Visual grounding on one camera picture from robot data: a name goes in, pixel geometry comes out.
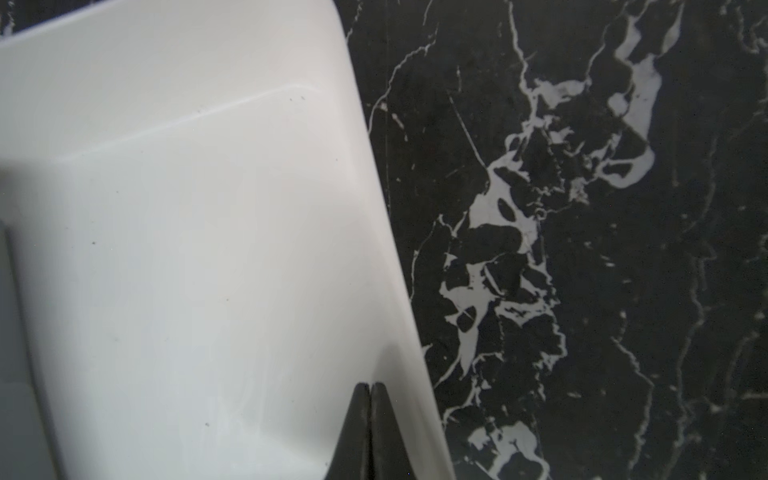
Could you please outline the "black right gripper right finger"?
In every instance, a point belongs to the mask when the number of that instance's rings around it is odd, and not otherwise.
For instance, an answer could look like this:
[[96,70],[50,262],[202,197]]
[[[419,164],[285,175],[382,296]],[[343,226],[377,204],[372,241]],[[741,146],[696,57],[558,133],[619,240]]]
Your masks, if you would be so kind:
[[416,479],[386,386],[371,388],[370,466],[372,479]]

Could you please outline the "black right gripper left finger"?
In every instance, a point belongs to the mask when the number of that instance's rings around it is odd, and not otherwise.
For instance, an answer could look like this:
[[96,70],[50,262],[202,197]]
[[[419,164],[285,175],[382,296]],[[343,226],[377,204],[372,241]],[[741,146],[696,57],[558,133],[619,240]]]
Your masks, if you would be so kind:
[[353,389],[325,480],[371,478],[371,392],[368,384],[358,383]]

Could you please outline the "white plastic storage box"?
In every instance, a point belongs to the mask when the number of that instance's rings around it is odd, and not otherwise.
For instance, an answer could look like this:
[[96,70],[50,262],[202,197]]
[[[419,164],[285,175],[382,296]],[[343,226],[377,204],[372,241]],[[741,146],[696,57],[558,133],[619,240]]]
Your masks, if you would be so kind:
[[320,479],[363,382],[453,477],[333,2],[5,38],[1,219],[64,478]]

